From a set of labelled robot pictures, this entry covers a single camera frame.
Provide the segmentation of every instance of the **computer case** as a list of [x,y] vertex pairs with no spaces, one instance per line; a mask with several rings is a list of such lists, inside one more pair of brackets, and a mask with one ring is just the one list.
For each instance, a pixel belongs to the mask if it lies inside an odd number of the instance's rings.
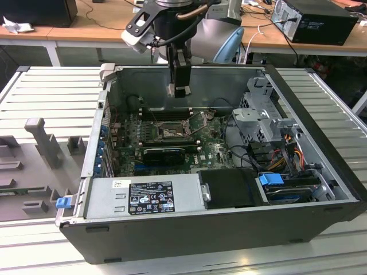
[[296,18],[276,26],[293,43],[343,45],[358,21],[328,0],[277,0],[272,22]]
[[12,0],[2,1],[0,22],[3,17],[17,23],[33,26],[68,28],[77,14],[75,0]]

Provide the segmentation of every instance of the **circuit board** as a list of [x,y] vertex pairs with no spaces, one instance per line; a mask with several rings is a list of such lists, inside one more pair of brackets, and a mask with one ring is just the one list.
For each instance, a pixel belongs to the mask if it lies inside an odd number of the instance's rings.
[[[142,121],[138,115],[130,115],[123,123],[123,130],[120,131],[122,132],[120,139],[124,141],[123,146],[115,147],[119,158],[119,176],[192,174],[203,169],[234,168],[232,155],[221,138],[224,128],[223,119],[210,117],[203,123],[204,115],[206,116],[207,113],[200,112],[198,115],[192,115],[189,125],[186,125],[188,120]],[[183,127],[186,127],[185,138],[181,137],[183,133],[181,122]],[[149,147],[151,143],[148,141],[142,142],[145,140],[145,135],[149,136],[149,141],[156,140],[155,136],[166,137],[164,148],[185,148],[185,161],[175,166],[145,165],[144,151],[152,148]],[[171,141],[177,140],[183,142],[183,145],[168,145]],[[195,145],[188,145],[185,142],[192,142]]]

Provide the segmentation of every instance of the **floor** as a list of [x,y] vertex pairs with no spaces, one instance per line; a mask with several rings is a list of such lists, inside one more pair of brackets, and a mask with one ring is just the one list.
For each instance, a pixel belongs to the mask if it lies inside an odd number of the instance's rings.
[[[60,60],[64,66],[100,66],[96,49],[93,48],[58,48]],[[104,62],[114,62],[119,65],[150,64],[150,52],[144,54],[132,49],[103,49]],[[356,65],[353,58],[321,57],[321,61],[333,64],[333,69],[326,78],[327,84],[338,93],[347,103],[352,103],[361,96],[361,87],[367,85],[367,70]],[[253,60],[259,64],[265,59],[268,64],[278,68],[293,68],[294,56],[291,54],[255,54]],[[366,59],[358,59],[366,68]],[[46,49],[43,47],[2,46],[0,48],[0,91],[17,70],[19,65],[51,66]]]

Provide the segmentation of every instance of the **warning label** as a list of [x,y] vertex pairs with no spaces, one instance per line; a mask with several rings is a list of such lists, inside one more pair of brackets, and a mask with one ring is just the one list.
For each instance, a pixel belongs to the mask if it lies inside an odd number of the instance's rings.
[[128,196],[130,215],[174,212],[172,182],[132,183]]

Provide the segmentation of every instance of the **white cable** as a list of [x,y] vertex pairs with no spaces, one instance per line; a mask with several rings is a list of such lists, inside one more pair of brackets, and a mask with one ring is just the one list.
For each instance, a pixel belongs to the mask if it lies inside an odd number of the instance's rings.
[[255,33],[255,34],[253,34],[253,36],[251,37],[251,39],[250,39],[250,41],[248,41],[248,45],[247,45],[247,48],[246,48],[246,54],[245,54],[245,60],[243,61],[243,64],[246,64],[246,62],[247,62],[247,57],[248,57],[248,49],[250,48],[250,44],[251,44],[251,41],[253,40],[253,38],[255,37],[255,36],[257,36],[258,34],[260,34],[259,32],[258,33]]
[[363,18],[366,18],[366,15],[365,15],[365,14],[363,14],[363,13],[357,13],[357,12],[355,12],[355,11],[351,11],[350,13],[356,13],[356,14],[359,14],[359,15],[363,16]]
[[260,27],[272,26],[272,25],[277,24],[277,23],[284,23],[284,21],[283,21],[283,20],[279,20],[279,21],[273,22],[273,24],[271,24],[271,25],[267,25],[267,24],[266,24],[266,25],[259,25],[259,26],[257,26],[257,33],[253,34],[253,36],[251,37],[250,41],[248,41],[248,45],[247,45],[246,52],[245,52],[245,59],[244,59],[244,61],[243,61],[243,64],[246,64],[246,62],[247,62],[247,57],[248,57],[248,54],[249,54],[248,49],[250,48],[250,44],[251,44],[252,40],[254,39],[254,37],[255,37],[255,36],[257,36],[257,35],[258,35],[258,34],[260,34],[260,33],[261,33],[262,35],[265,35],[265,34],[260,30]]

